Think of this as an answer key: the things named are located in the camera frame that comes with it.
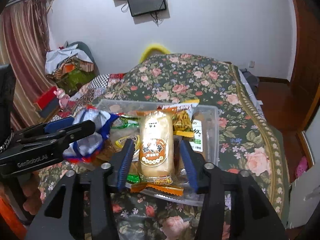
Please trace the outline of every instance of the curtain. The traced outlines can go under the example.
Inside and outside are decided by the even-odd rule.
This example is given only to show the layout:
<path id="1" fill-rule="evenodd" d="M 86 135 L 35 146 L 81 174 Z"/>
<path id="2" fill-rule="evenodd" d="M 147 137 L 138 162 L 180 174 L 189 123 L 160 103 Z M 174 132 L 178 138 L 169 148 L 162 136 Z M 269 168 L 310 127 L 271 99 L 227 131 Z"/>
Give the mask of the curtain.
<path id="1" fill-rule="evenodd" d="M 19 130 L 38 123 L 33 103 L 54 83 L 45 76 L 49 51 L 47 0 L 24 0 L 0 15 L 0 64 L 12 65 L 17 78 L 11 127 Z"/>

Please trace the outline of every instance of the gold floral border trim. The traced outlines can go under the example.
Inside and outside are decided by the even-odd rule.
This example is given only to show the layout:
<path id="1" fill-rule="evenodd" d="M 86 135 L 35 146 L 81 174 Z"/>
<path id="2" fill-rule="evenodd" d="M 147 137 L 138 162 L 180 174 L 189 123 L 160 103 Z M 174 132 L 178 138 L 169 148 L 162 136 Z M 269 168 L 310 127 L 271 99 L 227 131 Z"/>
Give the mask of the gold floral border trim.
<path id="1" fill-rule="evenodd" d="M 271 192 L 269 196 L 269 201 L 271 202 L 273 208 L 281 217 L 283 203 L 284 203 L 284 191 L 283 191 L 283 163 L 280 155 L 280 145 L 276 136 L 273 134 L 271 128 L 268 127 L 268 124 L 265 119 L 263 119 L 256 107 L 253 105 L 252 101 L 247 98 L 246 92 L 244 91 L 244 86 L 241 81 L 238 79 L 236 69 L 232 64 L 228 65 L 230 75 L 236 81 L 237 87 L 237 96 L 242 104 L 242 108 L 246 113 L 251 117 L 253 123 L 258 127 L 261 136 L 265 142 L 265 147 L 267 148 L 267 154 L 270 159 L 271 164 Z"/>

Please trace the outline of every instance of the floral bedspread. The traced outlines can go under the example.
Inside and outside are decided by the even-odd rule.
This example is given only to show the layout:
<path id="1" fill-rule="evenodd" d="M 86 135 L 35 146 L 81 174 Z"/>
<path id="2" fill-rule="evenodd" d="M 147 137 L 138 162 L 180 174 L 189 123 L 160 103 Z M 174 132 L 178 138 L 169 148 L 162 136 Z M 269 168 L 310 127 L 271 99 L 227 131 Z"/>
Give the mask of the floral bedspread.
<path id="1" fill-rule="evenodd" d="M 152 56 L 106 88 L 101 98 L 180 102 L 199 98 L 201 104 L 219 108 L 220 161 L 223 170 L 247 169 L 286 223 L 288 177 L 281 134 L 270 127 L 252 105 L 241 84 L 237 67 L 213 58 L 190 54 Z M 63 174 L 84 168 L 62 162 L 43 169 L 42 200 Z M 90 239 L 89 202 L 85 194 L 85 238 Z M 193 239 L 201 207 L 167 202 L 143 194 L 112 195 L 112 208 L 121 239 Z M 230 194 L 225 194 L 225 223 L 222 239 L 230 229 Z"/>

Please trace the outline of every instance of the power socket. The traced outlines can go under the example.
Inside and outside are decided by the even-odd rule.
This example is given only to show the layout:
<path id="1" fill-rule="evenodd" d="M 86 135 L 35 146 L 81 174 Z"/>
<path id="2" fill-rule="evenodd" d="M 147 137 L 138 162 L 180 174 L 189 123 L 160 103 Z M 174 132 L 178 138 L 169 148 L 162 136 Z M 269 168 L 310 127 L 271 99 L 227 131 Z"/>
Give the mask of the power socket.
<path id="1" fill-rule="evenodd" d="M 250 61 L 250 63 L 249 63 L 249 67 L 254 67 L 254 61 Z"/>

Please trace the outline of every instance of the wooden door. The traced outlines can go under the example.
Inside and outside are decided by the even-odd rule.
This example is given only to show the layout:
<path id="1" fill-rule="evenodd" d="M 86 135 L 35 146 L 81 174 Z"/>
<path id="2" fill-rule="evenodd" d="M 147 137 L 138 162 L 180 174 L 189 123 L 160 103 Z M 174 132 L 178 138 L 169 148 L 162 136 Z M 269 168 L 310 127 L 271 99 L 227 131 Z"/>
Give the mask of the wooden door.
<path id="1" fill-rule="evenodd" d="M 297 19 L 297 50 L 290 87 L 312 103 L 320 82 L 320 22 L 305 0 L 293 0 Z"/>

